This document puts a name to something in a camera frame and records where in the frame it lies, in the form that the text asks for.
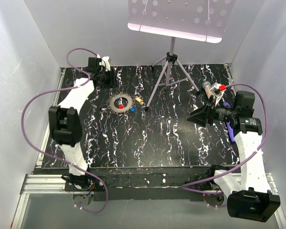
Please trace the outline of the round metal keyring disc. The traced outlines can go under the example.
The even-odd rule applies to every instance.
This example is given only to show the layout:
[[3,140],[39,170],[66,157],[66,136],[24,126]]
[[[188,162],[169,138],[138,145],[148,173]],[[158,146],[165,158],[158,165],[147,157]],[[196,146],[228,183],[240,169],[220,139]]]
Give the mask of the round metal keyring disc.
[[133,106],[133,99],[130,95],[125,93],[114,94],[107,100],[106,106],[101,108],[101,112],[112,112],[115,114],[124,114],[130,111],[130,108]]

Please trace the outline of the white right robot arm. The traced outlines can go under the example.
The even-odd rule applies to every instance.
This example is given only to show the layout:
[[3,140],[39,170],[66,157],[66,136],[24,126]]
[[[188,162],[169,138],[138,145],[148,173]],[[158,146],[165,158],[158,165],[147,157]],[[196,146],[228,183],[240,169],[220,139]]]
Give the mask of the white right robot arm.
[[227,197],[227,211],[233,218],[267,222],[280,207],[280,196],[273,194],[267,181],[262,145],[266,134],[260,119],[254,118],[252,92],[238,91],[234,104],[217,107],[210,97],[207,103],[190,113],[188,121],[199,126],[211,125],[215,120],[228,123],[234,131],[240,164],[232,169],[213,165],[196,181],[184,184],[187,190],[215,195],[211,189],[220,189]]

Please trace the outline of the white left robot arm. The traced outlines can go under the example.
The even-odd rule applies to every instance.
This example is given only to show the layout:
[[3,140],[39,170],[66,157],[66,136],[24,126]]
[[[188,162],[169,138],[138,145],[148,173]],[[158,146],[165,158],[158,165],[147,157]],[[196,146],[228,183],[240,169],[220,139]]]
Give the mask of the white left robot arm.
[[50,136],[59,145],[69,165],[69,175],[63,180],[77,189],[86,191],[92,186],[92,179],[85,173],[89,170],[80,146],[82,125],[79,113],[95,86],[114,86],[114,74],[111,71],[109,56],[88,58],[86,71],[91,79],[76,79],[75,88],[71,89],[64,100],[48,110]]

